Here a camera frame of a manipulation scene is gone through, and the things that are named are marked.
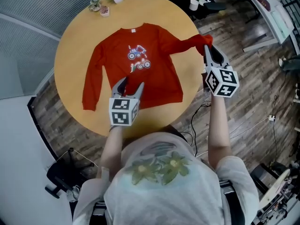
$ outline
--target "floral print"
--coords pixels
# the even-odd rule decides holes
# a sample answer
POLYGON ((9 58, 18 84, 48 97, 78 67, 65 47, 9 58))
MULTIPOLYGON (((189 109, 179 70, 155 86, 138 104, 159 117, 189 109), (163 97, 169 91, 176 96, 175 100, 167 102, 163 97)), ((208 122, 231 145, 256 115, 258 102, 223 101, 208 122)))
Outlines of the floral print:
POLYGON ((172 152, 171 157, 161 157, 160 160, 164 164, 164 166, 158 171, 161 175, 163 175, 163 185, 172 182, 178 173, 180 173, 181 176, 187 176, 189 174, 189 169, 185 166, 188 165, 188 160, 175 151, 172 152))
POLYGON ((147 179, 148 181, 157 183, 156 173, 159 171, 160 165, 153 159, 134 161, 132 166, 127 168, 127 171, 132 172, 132 184, 136 185, 141 180, 147 179))
POLYGON ((150 158, 134 161, 126 170, 132 173, 132 184, 137 185, 143 179, 162 185, 172 182, 178 174, 187 176, 189 174, 188 159, 173 151, 171 156, 163 156, 159 159, 150 158))

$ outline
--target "white cup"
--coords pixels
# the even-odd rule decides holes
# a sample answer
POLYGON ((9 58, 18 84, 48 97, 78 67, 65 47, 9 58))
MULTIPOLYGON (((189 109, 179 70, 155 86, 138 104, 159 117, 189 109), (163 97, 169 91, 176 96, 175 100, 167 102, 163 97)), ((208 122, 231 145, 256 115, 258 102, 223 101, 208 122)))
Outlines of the white cup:
POLYGON ((199 2, 197 0, 191 0, 189 5, 189 9, 192 11, 196 11, 198 9, 199 2))

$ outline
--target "white wall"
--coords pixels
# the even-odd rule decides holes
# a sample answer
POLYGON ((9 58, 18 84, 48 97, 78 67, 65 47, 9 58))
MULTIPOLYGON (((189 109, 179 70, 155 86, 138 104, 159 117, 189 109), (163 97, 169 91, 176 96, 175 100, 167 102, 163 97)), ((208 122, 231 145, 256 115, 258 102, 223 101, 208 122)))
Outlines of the white wall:
POLYGON ((30 97, 0 100, 0 219, 6 225, 70 225, 70 206, 45 191, 54 159, 27 108, 30 97))
POLYGON ((17 62, 0 53, 0 99, 22 96, 17 62))

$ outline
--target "wooden table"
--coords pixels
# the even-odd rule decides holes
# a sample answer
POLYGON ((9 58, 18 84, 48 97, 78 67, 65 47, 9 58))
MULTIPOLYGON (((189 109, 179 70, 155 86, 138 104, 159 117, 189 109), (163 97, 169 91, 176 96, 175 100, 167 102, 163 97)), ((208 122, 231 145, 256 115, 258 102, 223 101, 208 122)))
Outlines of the wooden table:
MULTIPOLYGON (((104 67, 96 111, 83 110, 82 105, 85 75, 95 46, 120 28, 130 29, 142 23, 160 25, 181 40, 198 34, 198 30, 190 18, 168 0, 124 0, 120 4, 102 1, 109 6, 109 17, 101 17, 100 13, 86 8, 67 27, 56 52, 54 76, 58 94, 68 112, 91 131, 108 135, 111 88, 104 67)), ((134 124, 125 129, 125 137, 141 136, 169 125, 202 88, 204 62, 195 48, 171 55, 171 58, 183 90, 182 103, 141 110, 134 124)))

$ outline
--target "black cable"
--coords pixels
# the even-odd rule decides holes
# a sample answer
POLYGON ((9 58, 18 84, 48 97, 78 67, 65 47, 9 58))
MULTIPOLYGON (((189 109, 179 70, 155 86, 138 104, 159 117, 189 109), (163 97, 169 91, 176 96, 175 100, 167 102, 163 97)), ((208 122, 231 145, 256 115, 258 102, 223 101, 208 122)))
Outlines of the black cable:
POLYGON ((194 126, 193 126, 193 119, 194 119, 194 116, 196 115, 196 113, 199 111, 199 109, 201 107, 210 107, 210 105, 206 105, 204 104, 205 101, 201 104, 201 106, 196 110, 196 112, 194 113, 194 115, 192 116, 192 119, 191 119, 191 126, 192 126, 192 130, 193 130, 193 134, 194 134, 194 143, 195 143, 195 147, 196 147, 196 153, 195 153, 195 157, 197 156, 197 153, 198 153, 198 148, 197 148, 197 144, 196 144, 196 131, 194 129, 194 126))
POLYGON ((275 108, 276 102, 277 102, 277 100, 278 100, 278 98, 279 98, 280 91, 281 91, 281 89, 283 88, 283 86, 285 85, 286 75, 287 75, 287 73, 285 73, 285 79, 283 80, 283 83, 282 83, 281 87, 279 88, 278 95, 275 95, 275 96, 274 96, 274 105, 273 105, 273 109, 272 109, 272 115, 273 115, 273 116, 274 116, 274 108, 275 108))
POLYGON ((187 134, 189 134, 191 136, 192 142, 191 142, 190 146, 192 146, 193 145, 193 135, 191 135, 191 133, 189 133, 189 132, 180 132, 180 133, 187 133, 187 134))
MULTIPOLYGON (((272 116, 275 116, 275 119, 276 119, 276 114, 277 114, 279 111, 282 110, 282 109, 281 109, 281 110, 277 110, 277 112, 274 113, 274 108, 275 108, 276 102, 277 102, 277 100, 278 100, 278 98, 279 98, 280 91, 281 91, 281 89, 283 88, 283 86, 285 85, 286 75, 287 75, 287 73, 285 73, 285 79, 284 79, 284 81, 283 81, 281 87, 279 88, 278 95, 275 95, 275 96, 274 96, 274 105, 273 105, 273 109, 272 109, 272 116)), ((277 159, 277 142, 276 142, 276 136, 275 136, 275 128, 274 128, 274 125, 275 125, 275 121, 273 121, 273 135, 274 135, 274 142, 275 142, 275 158, 274 158, 274 161, 276 161, 276 159, 277 159)))
POLYGON ((278 114, 280 111, 282 111, 282 110, 286 110, 289 106, 291 106, 291 105, 293 105, 293 103, 289 103, 287 106, 285 106, 285 107, 283 107, 283 108, 281 108, 281 109, 279 109, 277 112, 276 112, 276 114, 278 114))

